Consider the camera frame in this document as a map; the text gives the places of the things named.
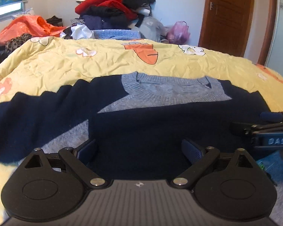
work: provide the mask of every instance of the clear plastic bag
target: clear plastic bag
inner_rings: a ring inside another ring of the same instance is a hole
[[[132,31],[139,31],[146,39],[160,42],[160,35],[165,36],[167,29],[153,17],[145,17],[139,28],[133,27]]]
[[[171,44],[182,45],[189,40],[190,37],[189,27],[186,22],[176,22],[175,25],[170,29],[167,39]]]

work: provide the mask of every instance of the window frame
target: window frame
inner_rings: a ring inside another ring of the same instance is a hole
[[[4,21],[6,19],[11,19],[12,15],[14,15],[14,14],[21,13],[21,12],[25,11],[25,3],[24,2],[16,2],[16,3],[21,3],[21,9],[0,15],[0,22]]]

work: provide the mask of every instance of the leopard print fabric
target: leopard print fabric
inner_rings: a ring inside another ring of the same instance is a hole
[[[5,52],[9,55],[15,51],[18,47],[22,46],[26,41],[32,38],[32,35],[29,33],[24,33],[21,36],[18,36],[14,39],[8,41],[5,45]]]

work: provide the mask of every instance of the orange plastic bag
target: orange plastic bag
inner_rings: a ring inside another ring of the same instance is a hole
[[[21,16],[0,32],[0,45],[5,45],[9,40],[21,36],[23,33],[29,33],[33,37],[59,37],[65,28],[53,26],[41,16]]]

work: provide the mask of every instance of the sweater sleeve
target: sweater sleeve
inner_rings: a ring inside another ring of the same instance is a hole
[[[40,96],[17,93],[0,103],[0,162],[20,161],[126,95],[120,75],[78,80]]]

